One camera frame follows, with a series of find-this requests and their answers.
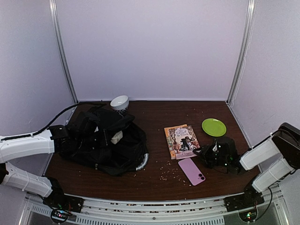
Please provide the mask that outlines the illustrated paperback book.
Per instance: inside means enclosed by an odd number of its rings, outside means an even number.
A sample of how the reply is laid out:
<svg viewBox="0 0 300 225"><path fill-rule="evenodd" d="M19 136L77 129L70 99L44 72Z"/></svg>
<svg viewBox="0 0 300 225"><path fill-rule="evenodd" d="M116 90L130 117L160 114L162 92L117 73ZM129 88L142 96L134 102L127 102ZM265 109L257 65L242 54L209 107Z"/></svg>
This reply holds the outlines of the illustrated paperback book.
<svg viewBox="0 0 300 225"><path fill-rule="evenodd" d="M176 160L195 157L194 149L200 148L192 126L173 128L170 130Z"/></svg>

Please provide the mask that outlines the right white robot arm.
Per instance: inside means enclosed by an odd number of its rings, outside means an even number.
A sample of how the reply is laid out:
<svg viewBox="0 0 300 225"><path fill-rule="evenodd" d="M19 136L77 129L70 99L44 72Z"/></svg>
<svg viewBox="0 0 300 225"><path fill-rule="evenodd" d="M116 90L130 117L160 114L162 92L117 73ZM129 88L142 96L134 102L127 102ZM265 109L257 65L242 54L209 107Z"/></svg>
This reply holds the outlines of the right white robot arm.
<svg viewBox="0 0 300 225"><path fill-rule="evenodd" d="M229 137L216 138L211 145L204 145L193 152L207 168L224 167L227 173L236 175L279 156L268 169L251 180L250 189L241 195L240 203L250 207L258 200L258 193L300 168L300 130L285 122L243 155L237 153L235 141Z"/></svg>

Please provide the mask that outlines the black student backpack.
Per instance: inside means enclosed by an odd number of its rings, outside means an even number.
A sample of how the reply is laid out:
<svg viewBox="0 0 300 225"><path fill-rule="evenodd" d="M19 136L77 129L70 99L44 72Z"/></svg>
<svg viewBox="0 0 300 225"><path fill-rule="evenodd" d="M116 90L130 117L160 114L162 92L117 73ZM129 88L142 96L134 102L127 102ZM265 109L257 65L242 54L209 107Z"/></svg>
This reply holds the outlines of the black student backpack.
<svg viewBox="0 0 300 225"><path fill-rule="evenodd" d="M146 133L131 114L122 115L100 106L80 112L66 125L66 136L55 149L71 162L111 176L143 169L149 160Z"/></svg>

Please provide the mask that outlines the beige glasses case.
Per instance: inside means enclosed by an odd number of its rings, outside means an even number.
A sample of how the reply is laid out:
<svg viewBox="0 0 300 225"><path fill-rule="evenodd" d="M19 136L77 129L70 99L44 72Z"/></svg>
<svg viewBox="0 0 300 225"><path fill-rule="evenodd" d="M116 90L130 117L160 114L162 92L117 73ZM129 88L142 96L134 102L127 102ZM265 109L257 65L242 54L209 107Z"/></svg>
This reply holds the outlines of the beige glasses case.
<svg viewBox="0 0 300 225"><path fill-rule="evenodd" d="M119 131L111 138L111 143L117 144L122 138L123 138L123 132Z"/></svg>

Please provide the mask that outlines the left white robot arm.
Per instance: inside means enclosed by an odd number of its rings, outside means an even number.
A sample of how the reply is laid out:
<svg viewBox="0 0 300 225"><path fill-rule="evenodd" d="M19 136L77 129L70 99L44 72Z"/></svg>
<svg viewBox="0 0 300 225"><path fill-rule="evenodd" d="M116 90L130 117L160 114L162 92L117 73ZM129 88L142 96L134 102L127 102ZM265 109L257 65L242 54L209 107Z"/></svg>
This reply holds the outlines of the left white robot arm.
<svg viewBox="0 0 300 225"><path fill-rule="evenodd" d="M0 140L0 183L34 193L57 208L67 204L59 182L54 178L34 175L11 164L11 160L40 155L99 153L111 144L112 135L106 123L91 113L80 113L73 123L49 126L42 131L19 136L2 137Z"/></svg>

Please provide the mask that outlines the orange paperback book underneath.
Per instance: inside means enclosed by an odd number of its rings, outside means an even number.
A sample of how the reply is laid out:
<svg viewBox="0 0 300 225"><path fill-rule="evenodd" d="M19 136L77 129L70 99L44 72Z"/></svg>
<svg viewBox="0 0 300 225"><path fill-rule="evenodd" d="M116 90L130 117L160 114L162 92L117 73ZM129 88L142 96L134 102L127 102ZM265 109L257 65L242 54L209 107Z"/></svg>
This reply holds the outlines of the orange paperback book underneath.
<svg viewBox="0 0 300 225"><path fill-rule="evenodd" d="M168 144L168 148L169 148L169 152L171 155L171 159L176 159L176 154L175 154L175 148L173 146L173 139L171 137L171 133L170 130L173 128L181 128L181 127L185 127L186 124L183 125L179 125L179 126L174 126L174 127L165 127L164 131L165 131L165 136L166 136L166 140L167 140L167 144Z"/></svg>

